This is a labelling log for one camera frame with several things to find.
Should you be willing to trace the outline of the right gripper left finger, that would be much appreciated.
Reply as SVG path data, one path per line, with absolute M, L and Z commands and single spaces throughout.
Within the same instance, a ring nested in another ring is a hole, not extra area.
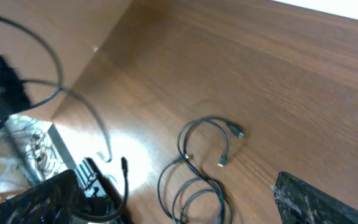
M 80 198 L 75 172 L 65 170 L 0 203 L 0 224 L 70 223 Z

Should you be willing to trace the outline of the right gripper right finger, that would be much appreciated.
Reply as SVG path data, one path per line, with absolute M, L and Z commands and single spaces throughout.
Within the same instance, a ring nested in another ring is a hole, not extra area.
M 358 224 L 358 210 L 288 172 L 272 189 L 283 224 Z

